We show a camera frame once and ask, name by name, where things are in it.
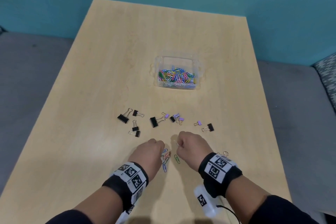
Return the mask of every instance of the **tabletop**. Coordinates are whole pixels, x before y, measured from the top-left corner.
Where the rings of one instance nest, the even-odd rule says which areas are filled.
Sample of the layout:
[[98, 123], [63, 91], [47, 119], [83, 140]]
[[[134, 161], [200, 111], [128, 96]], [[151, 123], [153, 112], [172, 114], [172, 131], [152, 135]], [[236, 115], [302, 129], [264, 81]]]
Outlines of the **tabletop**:
[[[196, 54], [204, 74], [195, 90], [155, 85], [162, 52]], [[140, 137], [129, 135], [132, 118]], [[149, 118], [180, 113], [182, 125]], [[214, 131], [194, 126], [212, 123]], [[44, 223], [98, 189], [150, 138], [176, 153], [180, 131], [229, 152], [243, 174], [291, 200], [245, 17], [93, 0], [0, 198], [0, 223]], [[181, 160], [160, 169], [132, 211], [142, 223], [207, 222], [193, 190], [200, 175]], [[235, 223], [222, 211], [215, 223]]]

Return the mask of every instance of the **patterned pillow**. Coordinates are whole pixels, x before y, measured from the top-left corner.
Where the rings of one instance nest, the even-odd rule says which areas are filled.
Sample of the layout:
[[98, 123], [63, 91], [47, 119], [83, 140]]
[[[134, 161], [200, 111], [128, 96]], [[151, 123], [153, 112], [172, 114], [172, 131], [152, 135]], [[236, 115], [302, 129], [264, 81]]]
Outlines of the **patterned pillow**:
[[336, 111], [336, 53], [314, 65]]

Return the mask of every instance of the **fist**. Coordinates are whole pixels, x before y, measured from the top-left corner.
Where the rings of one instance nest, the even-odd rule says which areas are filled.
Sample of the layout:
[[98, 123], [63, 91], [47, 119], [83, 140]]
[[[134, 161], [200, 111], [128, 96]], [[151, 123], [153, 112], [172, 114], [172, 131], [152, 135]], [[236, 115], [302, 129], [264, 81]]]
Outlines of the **fist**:
[[160, 157], [164, 148], [164, 142], [156, 141], [152, 138], [148, 142], [139, 145], [130, 155], [128, 161], [138, 163], [145, 170], [150, 182], [162, 165]]
[[177, 154], [189, 167], [198, 172], [202, 160], [213, 150], [200, 135], [181, 131], [178, 135]]

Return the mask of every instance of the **wrist strap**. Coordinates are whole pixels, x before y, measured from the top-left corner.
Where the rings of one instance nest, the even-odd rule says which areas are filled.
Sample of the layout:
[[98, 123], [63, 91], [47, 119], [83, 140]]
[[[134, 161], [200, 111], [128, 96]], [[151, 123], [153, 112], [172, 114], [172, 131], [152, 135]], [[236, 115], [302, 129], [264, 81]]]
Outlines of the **wrist strap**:
[[103, 186], [114, 190], [123, 201], [123, 211], [135, 204], [148, 185], [148, 176], [145, 170], [135, 162], [126, 162], [113, 172]]
[[225, 197], [230, 182], [243, 173], [237, 164], [224, 155], [208, 154], [200, 164], [198, 172], [204, 180], [204, 187], [213, 197]]

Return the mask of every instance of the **person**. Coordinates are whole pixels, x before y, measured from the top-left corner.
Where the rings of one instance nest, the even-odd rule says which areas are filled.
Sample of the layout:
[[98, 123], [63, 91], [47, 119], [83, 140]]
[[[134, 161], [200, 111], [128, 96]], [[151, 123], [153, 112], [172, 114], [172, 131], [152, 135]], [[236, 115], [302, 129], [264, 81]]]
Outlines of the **person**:
[[[247, 179], [234, 162], [214, 153], [200, 135], [182, 131], [177, 143], [177, 155], [190, 168], [200, 173], [204, 186], [212, 197], [221, 195], [227, 199], [242, 224], [317, 223], [291, 202], [271, 195]], [[155, 139], [140, 144], [130, 155], [128, 162], [116, 170], [101, 188], [74, 209], [55, 216], [47, 224], [115, 223], [123, 211], [132, 210], [135, 201], [142, 194], [142, 188], [154, 179], [162, 167], [160, 157], [164, 147], [163, 141]], [[213, 167], [222, 171], [226, 168], [223, 179], [218, 177], [224, 173]]]

